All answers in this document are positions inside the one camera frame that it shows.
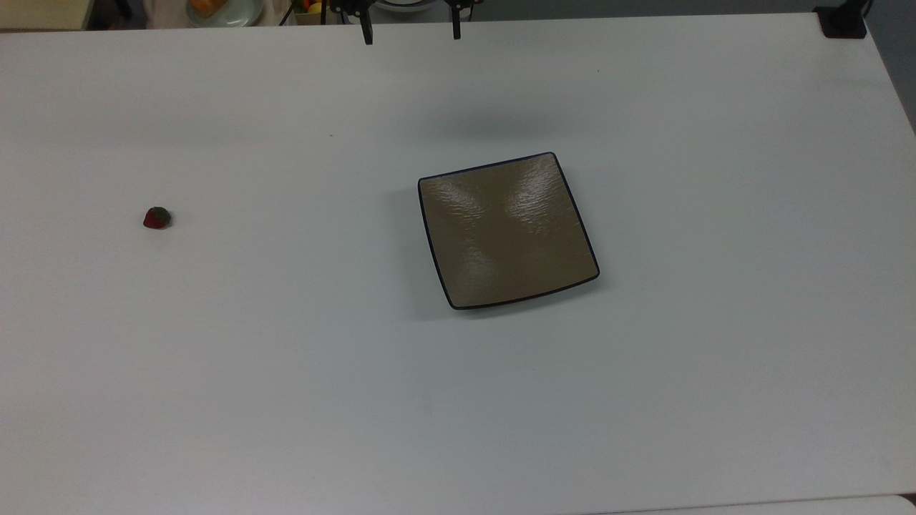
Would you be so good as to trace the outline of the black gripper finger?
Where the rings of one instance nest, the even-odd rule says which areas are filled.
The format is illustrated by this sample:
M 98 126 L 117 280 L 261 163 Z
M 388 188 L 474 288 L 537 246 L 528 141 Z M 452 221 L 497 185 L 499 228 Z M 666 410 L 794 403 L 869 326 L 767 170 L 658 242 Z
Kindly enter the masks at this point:
M 471 14 L 474 7 L 481 4 L 481 1 L 444 0 L 444 3 L 449 7 L 449 20 L 452 23 L 454 40 L 460 40 L 462 38 L 462 12 L 467 10 Z
M 355 19 L 362 30 L 364 43 L 373 45 L 374 34 L 371 22 L 370 8 L 375 4 L 374 1 L 330 1 L 329 10 L 334 14 L 341 14 L 348 19 Z

